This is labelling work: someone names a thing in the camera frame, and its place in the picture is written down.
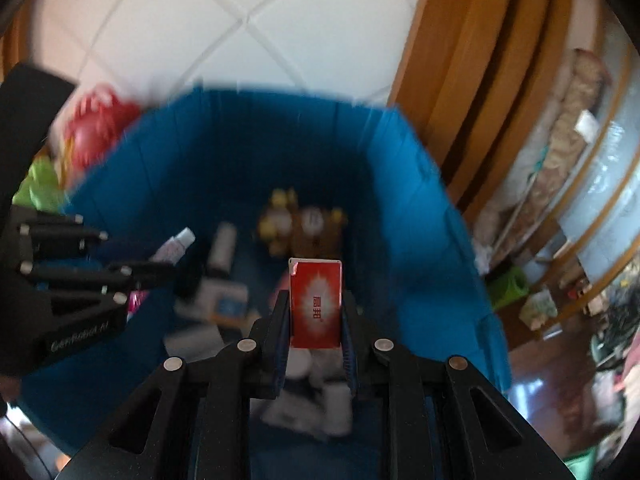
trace yellow plush toy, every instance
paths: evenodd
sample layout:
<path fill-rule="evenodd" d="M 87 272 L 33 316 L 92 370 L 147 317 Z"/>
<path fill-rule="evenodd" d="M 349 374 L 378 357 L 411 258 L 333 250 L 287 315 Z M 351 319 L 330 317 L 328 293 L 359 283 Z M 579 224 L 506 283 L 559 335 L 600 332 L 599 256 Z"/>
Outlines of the yellow plush toy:
<path fill-rule="evenodd" d="M 347 217 L 340 208 L 299 207 L 293 189 L 275 189 L 258 220 L 258 236 L 275 258 L 339 260 Z"/>

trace pink item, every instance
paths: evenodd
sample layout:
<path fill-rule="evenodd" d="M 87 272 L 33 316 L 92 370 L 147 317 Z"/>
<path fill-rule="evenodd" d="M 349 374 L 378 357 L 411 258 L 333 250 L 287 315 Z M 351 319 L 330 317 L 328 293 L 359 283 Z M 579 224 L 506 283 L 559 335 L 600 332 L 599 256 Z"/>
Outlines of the pink item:
<path fill-rule="evenodd" d="M 636 332 L 634 340 L 629 347 L 629 353 L 626 355 L 625 368 L 622 372 L 623 380 L 629 375 L 631 368 L 640 363 L 640 330 Z"/>
<path fill-rule="evenodd" d="M 156 251 L 156 254 L 149 258 L 149 260 L 152 262 L 169 262 L 176 265 L 194 241 L 196 241 L 196 235 L 193 234 L 193 231 L 188 227 L 184 228 L 177 235 L 172 236 L 162 244 Z M 134 290 L 129 294 L 128 311 L 130 316 L 136 313 L 148 295 L 148 290 Z"/>
<path fill-rule="evenodd" d="M 84 95 L 64 133 L 73 169 L 85 171 L 101 162 L 140 115 L 142 110 L 137 103 L 120 101 L 108 85 L 98 85 Z"/>

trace red medicine box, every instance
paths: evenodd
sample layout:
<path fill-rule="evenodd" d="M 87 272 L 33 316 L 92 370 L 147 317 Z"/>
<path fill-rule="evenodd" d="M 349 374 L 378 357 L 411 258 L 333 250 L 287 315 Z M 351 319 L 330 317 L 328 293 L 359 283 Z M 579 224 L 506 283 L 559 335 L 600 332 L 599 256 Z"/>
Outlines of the red medicine box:
<path fill-rule="evenodd" d="M 338 348 L 342 304 L 340 260 L 289 260 L 291 346 Z"/>

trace small bottle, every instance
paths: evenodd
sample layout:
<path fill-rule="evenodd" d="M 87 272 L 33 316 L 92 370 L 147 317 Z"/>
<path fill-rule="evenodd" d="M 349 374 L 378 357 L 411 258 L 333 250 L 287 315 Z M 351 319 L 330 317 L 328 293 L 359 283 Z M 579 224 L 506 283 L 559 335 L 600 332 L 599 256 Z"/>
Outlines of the small bottle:
<path fill-rule="evenodd" d="M 196 241 L 196 236 L 189 228 L 169 238 L 151 258 L 152 262 L 168 262 L 176 265 L 184 256 L 189 246 Z"/>
<path fill-rule="evenodd" d="M 236 238 L 238 238 L 236 226 L 229 222 L 220 222 L 207 258 L 206 275 L 209 278 L 227 279 L 229 277 L 236 252 Z"/>

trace green object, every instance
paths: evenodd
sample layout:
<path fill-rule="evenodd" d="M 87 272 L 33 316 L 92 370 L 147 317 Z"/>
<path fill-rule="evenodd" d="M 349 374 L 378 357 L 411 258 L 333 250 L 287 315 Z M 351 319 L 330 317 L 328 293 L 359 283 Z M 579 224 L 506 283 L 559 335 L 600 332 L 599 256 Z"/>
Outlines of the green object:
<path fill-rule="evenodd" d="M 48 156 L 33 161 L 12 202 L 50 213 L 59 212 L 65 205 L 66 194 L 60 189 L 58 174 Z"/>
<path fill-rule="evenodd" d="M 529 293 L 529 284 L 520 267 L 511 267 L 487 286 L 491 305 L 499 310 Z"/>
<path fill-rule="evenodd" d="M 580 455 L 565 459 L 564 464 L 577 480 L 590 480 L 593 467 L 596 465 L 596 452 L 597 448 L 592 447 Z"/>

